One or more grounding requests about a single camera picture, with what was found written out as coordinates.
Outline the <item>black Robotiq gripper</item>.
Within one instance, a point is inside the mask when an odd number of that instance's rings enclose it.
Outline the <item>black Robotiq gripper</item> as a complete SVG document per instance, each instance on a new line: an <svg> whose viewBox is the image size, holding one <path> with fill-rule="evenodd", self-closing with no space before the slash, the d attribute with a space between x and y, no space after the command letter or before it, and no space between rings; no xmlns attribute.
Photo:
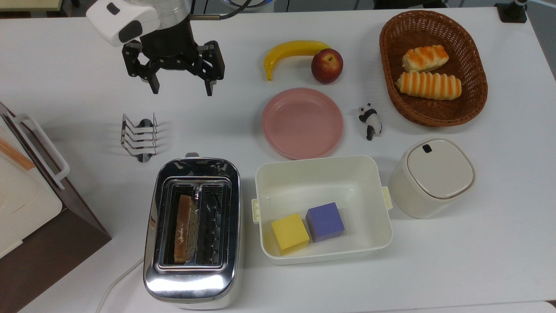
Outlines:
<svg viewBox="0 0 556 313"><path fill-rule="evenodd" d="M209 97L213 95L217 81L224 78L225 63L218 42L209 41L197 46L189 17L172 27L145 34L140 41L132 40L124 44L123 59L128 75L148 83L154 94L159 93L160 83L156 73L160 64L157 60L162 58L175 57L186 63L185 69L193 70L203 80ZM141 53L149 60L145 65L139 61Z"/></svg>

